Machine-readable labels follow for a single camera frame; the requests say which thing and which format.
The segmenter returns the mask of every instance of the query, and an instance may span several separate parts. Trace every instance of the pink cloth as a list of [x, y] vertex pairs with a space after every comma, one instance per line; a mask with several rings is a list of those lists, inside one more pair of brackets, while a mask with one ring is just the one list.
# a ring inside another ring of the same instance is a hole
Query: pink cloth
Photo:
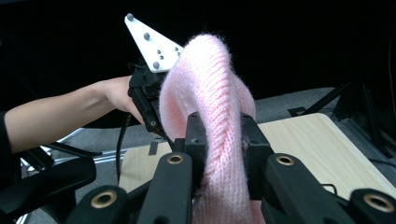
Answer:
[[243, 163], [240, 113], [255, 119], [250, 91], [233, 73], [230, 54], [213, 35], [198, 35], [169, 71], [160, 94], [163, 127], [172, 140], [186, 135], [198, 111], [206, 130], [204, 178], [193, 200], [192, 223], [264, 223], [251, 202]]

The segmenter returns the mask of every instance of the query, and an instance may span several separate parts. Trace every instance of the pink knit hat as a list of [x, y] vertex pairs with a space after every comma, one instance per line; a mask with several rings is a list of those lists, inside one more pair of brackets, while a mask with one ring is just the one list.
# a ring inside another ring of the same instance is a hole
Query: pink knit hat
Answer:
[[240, 113], [255, 119], [254, 99], [233, 73], [227, 47], [213, 35], [198, 35], [188, 43], [160, 94], [162, 124], [173, 141], [186, 137], [187, 117], [196, 111], [208, 150], [192, 222], [264, 223], [261, 202], [249, 200], [241, 142]]

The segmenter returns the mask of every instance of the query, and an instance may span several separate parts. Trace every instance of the light wood tabletop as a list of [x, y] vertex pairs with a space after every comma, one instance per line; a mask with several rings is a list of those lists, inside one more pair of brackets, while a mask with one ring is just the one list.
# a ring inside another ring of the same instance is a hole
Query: light wood tabletop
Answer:
[[[396, 198], [396, 188], [326, 115], [276, 120], [259, 127], [275, 153], [298, 158], [321, 184], [335, 185], [339, 196], [349, 199], [354, 189], [371, 188]], [[129, 192], [149, 181], [159, 158], [168, 152], [167, 143], [158, 144], [156, 155], [149, 155], [149, 146], [128, 150], [119, 186]]]

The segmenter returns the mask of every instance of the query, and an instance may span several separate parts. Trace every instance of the gray carpet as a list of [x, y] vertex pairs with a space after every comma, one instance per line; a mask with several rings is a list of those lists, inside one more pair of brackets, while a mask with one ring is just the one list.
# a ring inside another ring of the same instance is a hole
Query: gray carpet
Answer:
[[[309, 108], [319, 99], [325, 96], [333, 88], [320, 88], [307, 91], [292, 92], [267, 99], [256, 100], [257, 122], [268, 122], [279, 119], [290, 118], [288, 109], [303, 106]], [[396, 159], [387, 159], [382, 153], [375, 148], [370, 141], [370, 136], [360, 126], [360, 119], [343, 119], [338, 120], [332, 111], [336, 106], [338, 99], [334, 99], [328, 105], [324, 106], [319, 113], [329, 116], [340, 130], [356, 145], [361, 152], [370, 159], [389, 161], [396, 164]], [[115, 153], [117, 142], [120, 134], [120, 128], [116, 129], [85, 129], [67, 138], [64, 143], [88, 151], [102, 151], [106, 155], [105, 159], [97, 160], [97, 178], [90, 185], [77, 191], [78, 202], [81, 198], [91, 191], [103, 185], [117, 185], [117, 173], [115, 163]], [[157, 136], [148, 133], [141, 125], [131, 126], [124, 135], [122, 148], [143, 146], [155, 141]], [[51, 152], [52, 157], [57, 162], [72, 158], [70, 155], [58, 151]], [[375, 162], [375, 167], [396, 187], [396, 168]], [[40, 209], [32, 212], [25, 223], [42, 224], [55, 223], [46, 213]]]

